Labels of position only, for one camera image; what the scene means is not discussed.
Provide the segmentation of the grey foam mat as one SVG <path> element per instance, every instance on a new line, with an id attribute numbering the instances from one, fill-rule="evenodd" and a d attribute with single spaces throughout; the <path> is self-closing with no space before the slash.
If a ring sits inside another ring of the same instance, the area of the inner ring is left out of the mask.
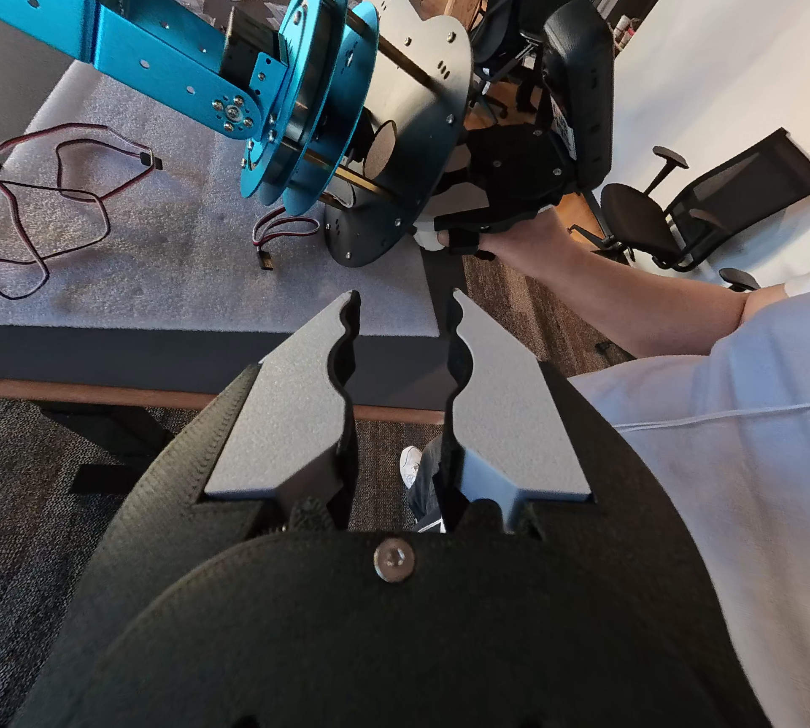
<path id="1" fill-rule="evenodd" d="M 4 326 L 292 332 L 346 291 L 361 295 L 362 334 L 437 337 L 420 249 L 410 237 L 373 264 L 339 266 L 324 234 L 250 242 L 267 212 L 239 191 L 244 145 L 74 63 L 29 129 L 109 126 L 150 146 L 164 169 L 105 201 L 110 235 L 49 262 L 44 288 L 2 299 Z"/>

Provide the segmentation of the blue and black toy robot arm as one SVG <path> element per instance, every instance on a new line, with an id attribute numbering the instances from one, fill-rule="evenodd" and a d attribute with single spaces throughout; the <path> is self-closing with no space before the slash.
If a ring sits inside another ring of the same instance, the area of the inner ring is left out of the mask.
<path id="1" fill-rule="evenodd" d="M 331 257 L 364 267 L 417 221 L 463 131 L 471 45 L 410 0 L 291 0 L 275 30 L 221 32 L 174 0 L 2 0 L 2 20 L 231 140 L 240 192 L 325 211 Z"/>

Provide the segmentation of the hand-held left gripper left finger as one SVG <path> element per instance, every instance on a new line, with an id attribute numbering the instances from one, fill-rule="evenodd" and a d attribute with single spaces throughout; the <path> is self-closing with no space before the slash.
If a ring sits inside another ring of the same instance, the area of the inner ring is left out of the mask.
<path id="1" fill-rule="evenodd" d="M 216 500 L 271 500 L 286 518 L 320 500 L 346 529 L 358 476 L 346 384 L 356 360 L 359 292 L 346 291 L 264 357 L 204 489 Z"/>

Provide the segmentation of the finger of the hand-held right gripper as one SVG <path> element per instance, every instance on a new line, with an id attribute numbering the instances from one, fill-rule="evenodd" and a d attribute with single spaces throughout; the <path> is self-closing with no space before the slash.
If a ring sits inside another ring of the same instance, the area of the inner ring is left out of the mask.
<path id="1" fill-rule="evenodd" d="M 455 147 L 443 176 L 450 176 L 457 170 L 465 170 L 471 160 L 467 147 Z M 470 210 L 475 207 L 475 185 L 468 181 L 456 183 L 440 194 L 440 215 Z"/>

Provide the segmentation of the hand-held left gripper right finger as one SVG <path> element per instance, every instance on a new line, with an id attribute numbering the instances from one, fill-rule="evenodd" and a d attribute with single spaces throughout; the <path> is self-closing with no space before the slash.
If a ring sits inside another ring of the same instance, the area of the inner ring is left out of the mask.
<path id="1" fill-rule="evenodd" d="M 504 530 L 525 504 L 591 496 L 540 361 L 462 290 L 449 302 L 448 368 L 457 388 L 441 441 L 441 514 L 453 531 L 469 504 L 497 504 Z"/>

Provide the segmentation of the person's right forearm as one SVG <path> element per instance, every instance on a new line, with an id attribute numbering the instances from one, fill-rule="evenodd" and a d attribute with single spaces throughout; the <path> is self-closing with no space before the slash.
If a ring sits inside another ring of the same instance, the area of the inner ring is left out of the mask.
<path id="1" fill-rule="evenodd" d="M 708 355 L 741 325 L 754 296 L 648 274 L 571 241 L 540 257 L 536 279 L 637 358 Z"/>

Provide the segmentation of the black padded office chair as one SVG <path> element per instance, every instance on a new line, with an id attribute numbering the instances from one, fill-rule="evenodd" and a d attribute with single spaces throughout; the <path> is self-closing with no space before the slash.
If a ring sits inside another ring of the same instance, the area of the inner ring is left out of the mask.
<path id="1" fill-rule="evenodd" d="M 613 159 L 613 35 L 590 0 L 571 0 L 543 26 L 543 111 L 535 124 L 572 135 L 576 188 L 597 188 Z"/>

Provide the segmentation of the person's right hand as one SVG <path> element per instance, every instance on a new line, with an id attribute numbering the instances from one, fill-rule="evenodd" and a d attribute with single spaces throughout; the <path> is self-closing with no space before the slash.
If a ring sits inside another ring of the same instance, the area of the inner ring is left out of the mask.
<path id="1" fill-rule="evenodd" d="M 479 252 L 490 253 L 521 274 L 549 284 L 575 264 L 580 247 L 564 228 L 556 208 L 547 206 L 505 232 L 481 234 Z"/>

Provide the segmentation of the person's dark pants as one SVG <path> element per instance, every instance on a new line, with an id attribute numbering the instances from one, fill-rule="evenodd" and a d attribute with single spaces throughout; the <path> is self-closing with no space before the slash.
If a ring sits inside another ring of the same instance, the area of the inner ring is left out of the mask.
<path id="1" fill-rule="evenodd" d="M 437 436 L 421 450 L 418 475 L 411 489 L 407 490 L 408 507 L 416 520 L 417 532 L 446 532 L 433 483 L 440 463 L 441 441 L 442 436 Z"/>

